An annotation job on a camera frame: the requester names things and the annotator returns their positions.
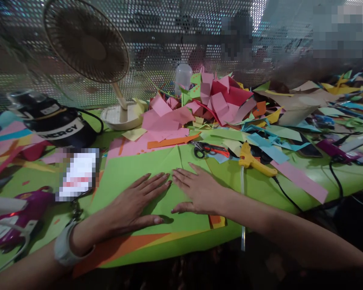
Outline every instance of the purple object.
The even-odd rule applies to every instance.
[[[24,199],[28,202],[26,208],[16,213],[1,215],[0,220],[24,228],[31,233],[47,207],[54,202],[54,194],[42,189],[15,196],[16,199]],[[19,231],[0,225],[0,247],[15,246],[23,240],[24,235]]]
[[[342,150],[339,147],[333,145],[332,143],[335,142],[333,139],[324,139],[321,140],[319,143],[316,144],[321,150],[327,153],[331,157],[340,156],[344,159],[343,163],[350,164],[351,162],[360,158],[360,156],[350,155]]]

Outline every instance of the fingernail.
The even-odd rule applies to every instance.
[[[154,220],[154,223],[155,223],[155,224],[162,224],[163,222],[164,222],[164,220],[163,220],[162,218],[160,218],[160,217],[159,217],[159,218],[157,217],[157,218],[155,218],[155,220]]]

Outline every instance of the yellow glue gun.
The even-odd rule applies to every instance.
[[[239,155],[239,161],[238,164],[240,166],[243,166],[245,168],[249,168],[249,166],[257,169],[259,172],[262,172],[263,174],[265,174],[268,177],[273,177],[276,176],[278,174],[276,169],[272,169],[269,168],[265,165],[263,165],[261,162],[259,162],[258,160],[256,160],[253,155],[251,155],[251,151],[250,151],[250,145],[245,142],[242,145],[241,148],[241,154]]]

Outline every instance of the white wristband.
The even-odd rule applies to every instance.
[[[64,230],[60,233],[60,235],[55,240],[54,245],[54,258],[65,267],[72,267],[78,264],[83,259],[87,258],[93,251],[96,246],[93,246],[93,249],[84,257],[77,257],[73,254],[70,249],[70,234],[73,228],[77,225],[76,222],[69,224]]]

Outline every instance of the fan base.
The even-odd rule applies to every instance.
[[[116,105],[108,107],[101,113],[101,119],[112,130],[131,130],[142,124],[142,118],[137,117],[134,112],[136,102],[126,102],[127,110]]]

